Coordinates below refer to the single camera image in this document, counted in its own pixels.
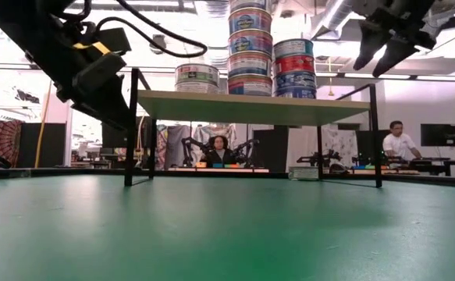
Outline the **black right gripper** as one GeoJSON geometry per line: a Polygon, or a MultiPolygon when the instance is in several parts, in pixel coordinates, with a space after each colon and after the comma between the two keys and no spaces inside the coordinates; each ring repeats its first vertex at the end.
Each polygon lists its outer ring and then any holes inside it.
{"type": "Polygon", "coordinates": [[[398,63],[418,52],[415,45],[433,49],[435,38],[421,29],[435,0],[361,0],[361,46],[354,70],[363,69],[386,43],[383,57],[372,76],[380,77],[398,63]]]}

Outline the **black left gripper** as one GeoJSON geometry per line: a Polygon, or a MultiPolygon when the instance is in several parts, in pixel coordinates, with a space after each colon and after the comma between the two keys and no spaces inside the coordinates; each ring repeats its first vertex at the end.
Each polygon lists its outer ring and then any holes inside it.
{"type": "Polygon", "coordinates": [[[111,52],[123,57],[131,50],[125,31],[121,27],[99,30],[88,27],[58,27],[51,32],[56,46],[56,75],[53,78],[57,98],[72,101],[71,108],[98,119],[113,128],[125,130],[130,125],[130,109],[122,94],[123,76],[115,76],[89,94],[80,94],[72,86],[73,78],[91,63],[102,57],[98,50],[75,49],[76,43],[85,45],[100,41],[111,52]]]}

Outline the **light blue tuna can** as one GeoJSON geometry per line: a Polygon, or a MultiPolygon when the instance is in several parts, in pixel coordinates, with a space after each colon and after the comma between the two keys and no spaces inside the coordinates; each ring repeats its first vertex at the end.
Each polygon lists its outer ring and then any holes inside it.
{"type": "Polygon", "coordinates": [[[309,55],[314,56],[314,44],[303,38],[287,39],[276,43],[273,47],[276,59],[288,55],[309,55]]]}

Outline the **red label tuna can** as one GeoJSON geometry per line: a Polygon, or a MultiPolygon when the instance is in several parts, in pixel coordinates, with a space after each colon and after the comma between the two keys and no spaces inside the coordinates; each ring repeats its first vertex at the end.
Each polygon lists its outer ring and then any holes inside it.
{"type": "Polygon", "coordinates": [[[274,75],[290,72],[315,73],[315,62],[311,56],[288,56],[277,59],[273,65],[274,75]]]}

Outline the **dark blue tuna can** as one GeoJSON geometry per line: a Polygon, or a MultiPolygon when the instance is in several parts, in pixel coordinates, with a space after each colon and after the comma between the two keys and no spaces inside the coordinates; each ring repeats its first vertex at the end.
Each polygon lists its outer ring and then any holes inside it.
{"type": "Polygon", "coordinates": [[[313,87],[283,87],[275,91],[276,97],[316,99],[317,90],[313,87]]]}
{"type": "Polygon", "coordinates": [[[283,87],[315,87],[315,75],[288,74],[275,78],[275,86],[283,87]]]}

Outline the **wooden shelf black legs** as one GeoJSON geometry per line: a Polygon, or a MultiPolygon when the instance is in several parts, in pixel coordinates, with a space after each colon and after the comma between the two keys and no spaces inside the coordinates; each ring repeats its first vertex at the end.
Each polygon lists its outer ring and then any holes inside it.
{"type": "Polygon", "coordinates": [[[336,100],[274,98],[235,94],[203,94],[153,91],[138,68],[131,69],[130,112],[137,106],[151,117],[151,154],[155,160],[156,123],[160,120],[246,123],[278,126],[314,126],[318,135],[318,179],[324,173],[322,126],[362,112],[369,112],[375,153],[375,187],[382,186],[379,154],[379,121],[374,84],[368,84],[336,100]]]}

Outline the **white pillar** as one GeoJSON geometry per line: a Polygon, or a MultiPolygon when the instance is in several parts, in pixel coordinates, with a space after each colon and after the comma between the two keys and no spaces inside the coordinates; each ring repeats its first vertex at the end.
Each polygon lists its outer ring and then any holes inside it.
{"type": "Polygon", "coordinates": [[[71,144],[72,144],[72,123],[73,109],[72,102],[62,102],[56,94],[48,96],[48,109],[46,112],[46,123],[61,123],[65,125],[63,164],[70,164],[71,144]]]}

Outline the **yellow tape tag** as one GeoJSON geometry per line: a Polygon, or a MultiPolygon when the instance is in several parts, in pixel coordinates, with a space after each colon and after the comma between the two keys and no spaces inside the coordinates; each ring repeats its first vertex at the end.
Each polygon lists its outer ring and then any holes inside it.
{"type": "Polygon", "coordinates": [[[105,46],[103,45],[100,41],[97,41],[93,44],[89,44],[89,45],[85,45],[85,44],[81,44],[81,43],[76,43],[73,45],[73,47],[75,49],[80,49],[80,50],[84,50],[84,49],[89,49],[89,48],[94,48],[96,50],[98,50],[101,54],[103,55],[106,55],[108,53],[110,53],[111,51],[105,46]]]}

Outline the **black partition panel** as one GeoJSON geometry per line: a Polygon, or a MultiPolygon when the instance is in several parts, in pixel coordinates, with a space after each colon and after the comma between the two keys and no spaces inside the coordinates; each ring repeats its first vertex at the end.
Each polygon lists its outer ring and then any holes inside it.
{"type": "MultiPolygon", "coordinates": [[[[383,152],[382,142],[386,136],[390,134],[389,130],[379,131],[379,154],[382,162],[386,160],[383,152]]],[[[358,130],[357,137],[357,160],[359,165],[372,165],[375,160],[375,153],[372,144],[372,132],[367,130],[358,130]]]]}
{"type": "Polygon", "coordinates": [[[253,138],[258,140],[254,149],[254,162],[271,173],[284,173],[289,139],[288,126],[274,126],[270,130],[254,130],[253,138]]]}
{"type": "MultiPolygon", "coordinates": [[[[20,134],[20,147],[16,166],[33,168],[36,161],[37,142],[41,130],[40,123],[23,123],[20,134]]],[[[64,164],[66,142],[65,123],[46,123],[41,138],[39,168],[53,168],[64,164]]]]}

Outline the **black ceiling dome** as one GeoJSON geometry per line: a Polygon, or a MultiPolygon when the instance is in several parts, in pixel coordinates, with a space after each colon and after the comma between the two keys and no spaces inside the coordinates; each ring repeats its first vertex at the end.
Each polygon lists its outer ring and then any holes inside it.
{"type": "Polygon", "coordinates": [[[149,48],[156,55],[163,54],[163,50],[166,49],[165,36],[163,34],[154,34],[152,42],[149,43],[149,48]]]}

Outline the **person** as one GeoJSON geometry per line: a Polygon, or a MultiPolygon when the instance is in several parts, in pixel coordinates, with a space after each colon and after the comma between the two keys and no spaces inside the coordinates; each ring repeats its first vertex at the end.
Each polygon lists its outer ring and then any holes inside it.
{"type": "Polygon", "coordinates": [[[390,134],[382,141],[382,148],[386,156],[406,158],[407,153],[410,152],[415,158],[422,158],[411,137],[403,132],[401,121],[392,121],[389,130],[390,134]]]}
{"type": "Polygon", "coordinates": [[[218,168],[225,165],[237,164],[234,153],[228,148],[228,140],[224,136],[214,136],[208,140],[211,147],[207,153],[203,154],[201,162],[206,164],[207,168],[218,168]]]}

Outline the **white patterned cloth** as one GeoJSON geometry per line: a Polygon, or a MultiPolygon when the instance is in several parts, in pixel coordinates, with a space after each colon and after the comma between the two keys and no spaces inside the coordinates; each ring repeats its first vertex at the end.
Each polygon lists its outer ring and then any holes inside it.
{"type": "MultiPolygon", "coordinates": [[[[352,157],[357,155],[357,137],[353,130],[338,130],[335,126],[322,127],[322,150],[334,150],[346,166],[352,166],[352,157]]],[[[318,151],[317,128],[302,126],[290,128],[286,157],[286,168],[298,166],[302,156],[311,156],[318,151]]]]}

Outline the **patterned red tapestry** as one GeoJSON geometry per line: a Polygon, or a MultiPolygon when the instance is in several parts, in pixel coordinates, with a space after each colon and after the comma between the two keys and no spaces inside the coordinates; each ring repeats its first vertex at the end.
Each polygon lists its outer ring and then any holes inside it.
{"type": "Polygon", "coordinates": [[[21,121],[0,120],[0,156],[16,166],[20,150],[21,121]]]}

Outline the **background wooden table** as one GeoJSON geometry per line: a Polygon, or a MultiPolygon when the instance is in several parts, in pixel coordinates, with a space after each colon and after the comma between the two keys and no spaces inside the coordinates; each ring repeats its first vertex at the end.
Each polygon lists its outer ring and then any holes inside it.
{"type": "Polygon", "coordinates": [[[192,172],[192,173],[270,173],[268,169],[245,168],[170,168],[166,172],[192,172]]]}

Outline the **green table mat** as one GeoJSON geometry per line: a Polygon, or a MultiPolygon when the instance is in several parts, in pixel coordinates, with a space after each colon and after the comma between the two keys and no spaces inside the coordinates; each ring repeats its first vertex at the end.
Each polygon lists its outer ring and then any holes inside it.
{"type": "Polygon", "coordinates": [[[0,180],[0,281],[455,281],[455,187],[0,180]]]}

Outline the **smooth silver air duct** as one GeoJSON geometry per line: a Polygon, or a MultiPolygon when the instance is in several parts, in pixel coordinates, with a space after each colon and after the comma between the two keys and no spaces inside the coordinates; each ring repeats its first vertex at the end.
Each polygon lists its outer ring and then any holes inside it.
{"type": "Polygon", "coordinates": [[[311,17],[312,40],[338,41],[344,25],[350,20],[364,20],[352,10],[354,0],[328,0],[325,10],[311,17]]]}

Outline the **black wall monitor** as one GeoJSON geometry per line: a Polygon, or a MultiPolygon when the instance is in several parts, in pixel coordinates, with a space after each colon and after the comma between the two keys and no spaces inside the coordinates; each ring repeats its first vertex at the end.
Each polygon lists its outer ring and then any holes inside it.
{"type": "Polygon", "coordinates": [[[421,124],[422,147],[455,147],[454,124],[421,124]]]}

